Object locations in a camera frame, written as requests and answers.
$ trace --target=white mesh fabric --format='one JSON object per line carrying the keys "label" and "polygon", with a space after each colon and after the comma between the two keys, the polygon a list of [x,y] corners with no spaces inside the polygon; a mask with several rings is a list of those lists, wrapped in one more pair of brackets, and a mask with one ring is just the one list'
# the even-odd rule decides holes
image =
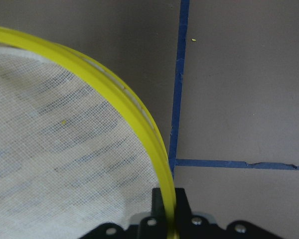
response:
{"label": "white mesh fabric", "polygon": [[157,177],[121,115],[81,79],[0,47],[0,239],[76,239],[150,211]]}

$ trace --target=screw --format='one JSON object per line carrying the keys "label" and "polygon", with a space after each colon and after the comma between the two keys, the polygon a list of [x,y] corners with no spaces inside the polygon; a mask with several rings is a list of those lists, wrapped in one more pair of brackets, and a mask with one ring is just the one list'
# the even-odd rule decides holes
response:
{"label": "screw", "polygon": [[151,226],[155,226],[157,224],[157,221],[156,219],[154,218],[151,218],[151,219],[148,219],[148,225],[151,227]]}
{"label": "screw", "polygon": [[194,217],[191,219],[191,223],[193,223],[194,225],[201,225],[203,222],[203,220],[199,217]]}
{"label": "screw", "polygon": [[238,233],[246,233],[247,228],[244,225],[237,224],[235,226],[235,231],[238,232]]}
{"label": "screw", "polygon": [[107,228],[105,233],[107,236],[112,236],[116,233],[116,229],[115,228]]}

